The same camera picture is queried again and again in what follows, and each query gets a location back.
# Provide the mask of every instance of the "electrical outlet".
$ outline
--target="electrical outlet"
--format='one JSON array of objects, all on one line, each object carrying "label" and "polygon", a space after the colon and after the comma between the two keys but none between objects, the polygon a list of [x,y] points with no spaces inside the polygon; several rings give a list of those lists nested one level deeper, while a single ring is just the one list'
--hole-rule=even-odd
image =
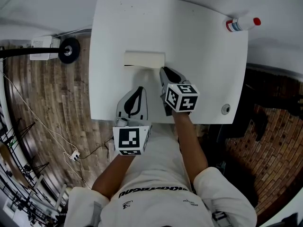
[{"label": "electrical outlet", "polygon": [[79,156],[80,156],[79,151],[75,150],[75,151],[72,153],[72,155],[71,155],[70,158],[71,158],[73,161],[75,161],[75,160],[77,160],[77,158],[79,158]]}]

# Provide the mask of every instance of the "white table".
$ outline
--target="white table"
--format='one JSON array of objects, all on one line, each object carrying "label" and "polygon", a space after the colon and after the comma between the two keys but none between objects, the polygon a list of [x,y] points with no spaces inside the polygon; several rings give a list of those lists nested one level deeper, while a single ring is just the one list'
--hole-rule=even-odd
[{"label": "white table", "polygon": [[[244,80],[248,32],[228,32],[227,17],[180,0],[98,0],[89,53],[92,119],[114,120],[118,101],[131,89],[147,92],[151,122],[166,117],[159,70],[125,68],[125,51],[164,52],[165,65],[200,91],[193,123],[232,123]],[[230,104],[227,115],[221,113]]]}]

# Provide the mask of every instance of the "shirt sleeve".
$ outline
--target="shirt sleeve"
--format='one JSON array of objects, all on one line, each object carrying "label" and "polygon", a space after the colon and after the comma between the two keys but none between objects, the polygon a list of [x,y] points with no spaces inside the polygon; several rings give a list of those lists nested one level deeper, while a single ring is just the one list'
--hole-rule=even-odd
[{"label": "shirt sleeve", "polygon": [[233,227],[255,227],[257,215],[247,198],[214,167],[200,172],[194,180],[197,195],[209,210],[225,212]]},{"label": "shirt sleeve", "polygon": [[102,194],[82,187],[74,187],[68,200],[64,227],[97,227],[102,209],[109,203]]}]

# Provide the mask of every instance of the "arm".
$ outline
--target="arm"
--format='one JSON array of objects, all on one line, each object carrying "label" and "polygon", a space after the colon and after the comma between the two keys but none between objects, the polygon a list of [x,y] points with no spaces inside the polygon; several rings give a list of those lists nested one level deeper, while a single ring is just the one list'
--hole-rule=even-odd
[{"label": "arm", "polygon": [[119,190],[134,156],[118,155],[94,182],[91,190],[74,187],[69,195],[64,227],[97,226],[102,209]]},{"label": "arm", "polygon": [[118,155],[96,179],[91,189],[110,199],[119,190],[134,157]]},{"label": "arm", "polygon": [[207,159],[202,151],[195,127],[187,113],[172,113],[182,151],[182,157],[190,181],[193,183],[195,177],[208,168]]},{"label": "arm", "polygon": [[224,212],[235,227],[255,227],[257,215],[245,196],[207,159],[198,142],[195,128],[187,113],[173,111],[184,165],[197,195],[214,213]]}]

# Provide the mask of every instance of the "white box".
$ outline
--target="white box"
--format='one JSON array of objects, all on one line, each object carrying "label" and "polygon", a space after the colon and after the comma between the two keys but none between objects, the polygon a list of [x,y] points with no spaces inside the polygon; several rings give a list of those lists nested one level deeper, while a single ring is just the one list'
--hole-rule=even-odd
[{"label": "white box", "polygon": [[168,84],[165,102],[176,112],[192,112],[196,109],[199,96],[195,85]]},{"label": "white box", "polygon": [[[51,36],[37,37],[32,40],[33,48],[59,48],[60,39]],[[30,54],[31,61],[46,61],[58,57],[58,53]]]},{"label": "white box", "polygon": [[150,126],[113,127],[115,151],[124,156],[142,155],[150,129]]}]

